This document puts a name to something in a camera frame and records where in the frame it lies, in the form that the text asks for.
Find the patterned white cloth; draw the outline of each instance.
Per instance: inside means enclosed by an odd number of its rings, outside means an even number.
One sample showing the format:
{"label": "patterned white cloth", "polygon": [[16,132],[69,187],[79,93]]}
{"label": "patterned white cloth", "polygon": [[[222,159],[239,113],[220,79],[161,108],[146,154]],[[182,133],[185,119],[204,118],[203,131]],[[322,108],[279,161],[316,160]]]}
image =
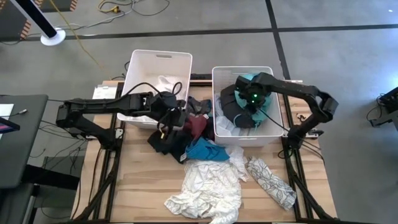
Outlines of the patterned white cloth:
{"label": "patterned white cloth", "polygon": [[250,175],[257,183],[285,210],[292,208],[296,200],[296,192],[281,178],[272,174],[262,159],[250,157],[247,164]]}
{"label": "patterned white cloth", "polygon": [[241,185],[248,175],[244,168],[243,149],[226,148],[224,162],[189,160],[180,195],[173,195],[164,205],[174,214],[188,218],[211,217],[211,224],[229,224],[238,219]]}

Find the white paper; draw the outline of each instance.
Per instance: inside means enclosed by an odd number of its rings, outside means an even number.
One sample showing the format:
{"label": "white paper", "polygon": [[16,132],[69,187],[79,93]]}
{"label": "white paper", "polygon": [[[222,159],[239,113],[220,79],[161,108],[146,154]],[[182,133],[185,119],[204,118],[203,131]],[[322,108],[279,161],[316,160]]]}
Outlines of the white paper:
{"label": "white paper", "polygon": [[98,85],[94,90],[93,99],[114,99],[117,90],[117,86]]}
{"label": "white paper", "polygon": [[0,117],[8,120],[8,116],[11,115],[13,104],[0,104]]}

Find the black table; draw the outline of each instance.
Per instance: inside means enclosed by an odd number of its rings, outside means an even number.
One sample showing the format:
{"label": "black table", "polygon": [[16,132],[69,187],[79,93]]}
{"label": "black table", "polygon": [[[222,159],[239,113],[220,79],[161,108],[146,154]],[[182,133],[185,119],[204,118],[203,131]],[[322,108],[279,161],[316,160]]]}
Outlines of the black table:
{"label": "black table", "polygon": [[0,104],[14,104],[11,114],[27,109],[9,118],[21,129],[0,139],[0,224],[22,223],[39,185],[77,189],[78,177],[27,164],[47,100],[47,95],[0,96]]}

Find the maroon cloth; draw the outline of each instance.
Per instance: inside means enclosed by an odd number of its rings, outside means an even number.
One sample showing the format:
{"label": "maroon cloth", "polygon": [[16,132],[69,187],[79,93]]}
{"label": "maroon cloth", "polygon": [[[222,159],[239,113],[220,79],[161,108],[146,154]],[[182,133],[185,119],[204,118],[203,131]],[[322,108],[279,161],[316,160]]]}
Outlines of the maroon cloth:
{"label": "maroon cloth", "polygon": [[193,140],[197,140],[201,136],[203,130],[205,130],[206,125],[207,119],[204,116],[200,115],[195,117],[190,115],[183,129],[190,130]]}

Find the blue cloth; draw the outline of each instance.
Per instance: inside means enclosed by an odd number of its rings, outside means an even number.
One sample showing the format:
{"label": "blue cloth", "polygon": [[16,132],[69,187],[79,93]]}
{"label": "blue cloth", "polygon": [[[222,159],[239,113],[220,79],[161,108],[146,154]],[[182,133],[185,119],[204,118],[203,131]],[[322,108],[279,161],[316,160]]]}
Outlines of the blue cloth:
{"label": "blue cloth", "polygon": [[[256,76],[256,74],[245,74],[245,75],[241,75],[241,76],[248,80],[252,80]],[[248,102],[246,100],[239,97],[239,92],[236,90],[235,90],[235,98],[236,98],[236,102],[238,103],[238,105],[242,108],[244,108],[248,104]],[[271,102],[272,102],[271,96],[267,96],[266,102],[262,105],[261,109],[264,112],[267,112],[269,106],[271,105]],[[251,116],[251,119],[253,119],[253,121],[256,123],[256,126],[259,126],[261,124],[261,122],[263,122],[267,119],[267,116],[260,110],[257,110],[257,112]]]}
{"label": "blue cloth", "polygon": [[191,145],[185,149],[188,159],[225,161],[229,159],[229,155],[225,152],[225,147],[214,145],[204,138],[200,137],[196,142],[192,141]]}

